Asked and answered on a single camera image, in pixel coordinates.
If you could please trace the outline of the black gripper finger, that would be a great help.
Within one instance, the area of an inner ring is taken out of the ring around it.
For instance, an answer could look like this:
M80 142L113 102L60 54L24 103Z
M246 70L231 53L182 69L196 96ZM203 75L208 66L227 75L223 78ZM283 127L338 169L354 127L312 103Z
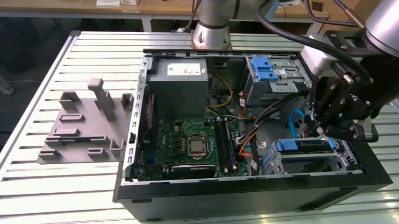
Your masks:
M339 110L346 104L346 99L339 98L342 81L338 78L316 78L310 95L311 110L304 117L304 132L308 137L316 137L318 128L324 129L338 120Z
M378 142L379 134L371 120L359 120L356 123L344 121L340 126L326 126L323 134L334 139L350 142Z

